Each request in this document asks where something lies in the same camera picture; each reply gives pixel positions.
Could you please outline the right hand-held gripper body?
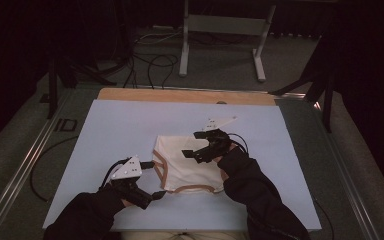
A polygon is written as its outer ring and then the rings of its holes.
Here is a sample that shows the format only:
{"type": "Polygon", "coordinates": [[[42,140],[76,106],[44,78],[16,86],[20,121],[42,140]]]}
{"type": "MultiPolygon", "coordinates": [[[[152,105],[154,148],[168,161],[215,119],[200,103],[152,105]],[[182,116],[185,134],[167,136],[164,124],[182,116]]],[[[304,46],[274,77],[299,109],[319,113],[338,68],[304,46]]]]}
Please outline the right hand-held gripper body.
{"type": "Polygon", "coordinates": [[[199,155],[195,159],[198,163],[211,162],[214,158],[225,154],[229,150],[232,141],[229,135],[221,130],[221,127],[234,122],[236,119],[236,116],[208,119],[208,122],[201,130],[210,133],[210,136],[204,139],[208,141],[208,145],[195,151],[199,155]]]}

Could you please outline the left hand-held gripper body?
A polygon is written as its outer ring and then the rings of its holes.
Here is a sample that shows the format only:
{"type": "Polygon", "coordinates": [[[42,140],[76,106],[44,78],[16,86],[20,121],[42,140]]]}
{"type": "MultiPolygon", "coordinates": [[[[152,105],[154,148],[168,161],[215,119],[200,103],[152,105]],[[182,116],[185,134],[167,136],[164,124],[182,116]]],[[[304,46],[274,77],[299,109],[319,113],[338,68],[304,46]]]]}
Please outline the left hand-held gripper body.
{"type": "Polygon", "coordinates": [[[117,161],[107,171],[101,188],[115,189],[121,193],[125,200],[146,209],[153,201],[152,195],[140,189],[137,181],[144,169],[151,168],[141,168],[140,163],[141,161],[137,156],[117,161]]]}

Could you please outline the cream sleeveless baby bodysuit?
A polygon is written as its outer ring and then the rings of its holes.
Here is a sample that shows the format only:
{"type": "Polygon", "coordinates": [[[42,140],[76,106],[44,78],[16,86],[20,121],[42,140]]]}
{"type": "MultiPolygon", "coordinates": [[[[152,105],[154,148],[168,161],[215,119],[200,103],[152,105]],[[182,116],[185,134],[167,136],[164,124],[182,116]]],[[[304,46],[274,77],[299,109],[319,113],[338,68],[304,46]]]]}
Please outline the cream sleeveless baby bodysuit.
{"type": "Polygon", "coordinates": [[[207,145],[206,140],[192,136],[158,136],[153,162],[161,187],[169,193],[222,192],[220,168],[214,161],[197,163],[183,154],[183,150],[197,151],[207,145]]]}

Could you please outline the person's right hand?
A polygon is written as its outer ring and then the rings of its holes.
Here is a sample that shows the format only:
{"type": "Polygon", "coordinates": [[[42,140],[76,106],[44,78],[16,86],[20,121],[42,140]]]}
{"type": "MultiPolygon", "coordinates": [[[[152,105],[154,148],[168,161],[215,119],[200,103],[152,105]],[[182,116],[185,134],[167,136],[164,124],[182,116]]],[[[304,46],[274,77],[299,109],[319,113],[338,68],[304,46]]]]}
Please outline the person's right hand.
{"type": "Polygon", "coordinates": [[[233,150],[233,149],[236,148],[236,147],[237,147],[237,145],[234,144],[234,143],[232,143],[232,144],[230,145],[230,147],[229,147],[229,150],[228,150],[225,154],[222,154],[221,156],[218,156],[218,157],[214,158],[213,161],[216,162],[216,163],[218,163],[219,161],[222,160],[222,158],[223,158],[227,153],[229,153],[231,150],[233,150]]]}

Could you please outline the light blue table mat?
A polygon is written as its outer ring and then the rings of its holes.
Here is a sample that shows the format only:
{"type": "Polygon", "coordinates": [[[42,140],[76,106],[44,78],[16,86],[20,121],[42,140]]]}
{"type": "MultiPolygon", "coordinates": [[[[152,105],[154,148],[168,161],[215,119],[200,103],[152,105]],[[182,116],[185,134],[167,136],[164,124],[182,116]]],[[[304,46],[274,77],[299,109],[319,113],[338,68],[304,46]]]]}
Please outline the light blue table mat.
{"type": "MultiPolygon", "coordinates": [[[[310,230],[321,227],[283,115],[277,106],[96,100],[45,218],[52,224],[80,192],[94,192],[116,161],[152,158],[158,136],[190,136],[211,119],[245,139],[249,155],[278,189],[283,203],[310,230]]],[[[128,207],[113,228],[151,231],[244,231],[246,210],[225,193],[166,194],[147,209],[128,207]]]]}

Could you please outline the grey metal stand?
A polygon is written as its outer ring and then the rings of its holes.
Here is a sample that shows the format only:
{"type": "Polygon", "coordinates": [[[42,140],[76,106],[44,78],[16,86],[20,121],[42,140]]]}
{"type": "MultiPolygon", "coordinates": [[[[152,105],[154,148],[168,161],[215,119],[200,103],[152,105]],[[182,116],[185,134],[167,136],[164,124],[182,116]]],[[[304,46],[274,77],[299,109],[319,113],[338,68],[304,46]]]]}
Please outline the grey metal stand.
{"type": "Polygon", "coordinates": [[[266,80],[266,74],[262,62],[262,51],[270,30],[275,10],[276,5],[271,4],[264,19],[196,15],[189,13],[189,0],[184,0],[183,42],[179,75],[181,77],[186,77],[188,74],[190,32],[238,34],[260,37],[260,42],[258,46],[252,50],[252,54],[257,80],[259,82],[264,82],[266,80]]]}

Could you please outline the black tripod stand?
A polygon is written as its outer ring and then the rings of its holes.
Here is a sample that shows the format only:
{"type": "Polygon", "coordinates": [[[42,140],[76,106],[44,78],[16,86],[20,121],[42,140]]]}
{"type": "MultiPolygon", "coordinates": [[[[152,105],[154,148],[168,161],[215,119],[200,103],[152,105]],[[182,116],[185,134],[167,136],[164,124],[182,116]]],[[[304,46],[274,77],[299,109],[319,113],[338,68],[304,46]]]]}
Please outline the black tripod stand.
{"type": "Polygon", "coordinates": [[[102,85],[115,86],[114,82],[106,80],[69,57],[51,57],[48,63],[48,93],[40,99],[41,103],[48,104],[48,119],[51,119],[58,109],[58,80],[61,80],[66,88],[75,88],[78,81],[74,71],[79,71],[102,85]]]}
{"type": "Polygon", "coordinates": [[[301,76],[289,85],[270,91],[271,95],[282,96],[310,83],[304,100],[315,104],[323,97],[322,122],[327,132],[331,132],[330,117],[332,110],[334,76],[338,65],[337,41],[327,34],[322,35],[308,60],[301,76]]]}

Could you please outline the aluminium floor rail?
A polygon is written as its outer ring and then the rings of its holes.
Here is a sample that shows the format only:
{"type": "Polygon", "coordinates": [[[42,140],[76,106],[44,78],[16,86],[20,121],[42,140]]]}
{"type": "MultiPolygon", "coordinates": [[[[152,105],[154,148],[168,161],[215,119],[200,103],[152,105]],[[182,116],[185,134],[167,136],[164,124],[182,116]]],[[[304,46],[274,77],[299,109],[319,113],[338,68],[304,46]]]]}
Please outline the aluminium floor rail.
{"type": "Polygon", "coordinates": [[[0,226],[71,95],[70,90],[63,91],[53,114],[48,113],[47,104],[28,100],[0,133],[0,226]]]}
{"type": "Polygon", "coordinates": [[[360,196],[360,193],[351,178],[351,175],[345,165],[344,158],[341,155],[333,136],[327,132],[322,122],[318,124],[318,128],[322,131],[322,135],[327,141],[328,149],[333,154],[333,162],[337,169],[339,180],[343,186],[353,214],[360,226],[365,240],[380,240],[378,232],[371,217],[369,216],[362,197],[360,196]]]}

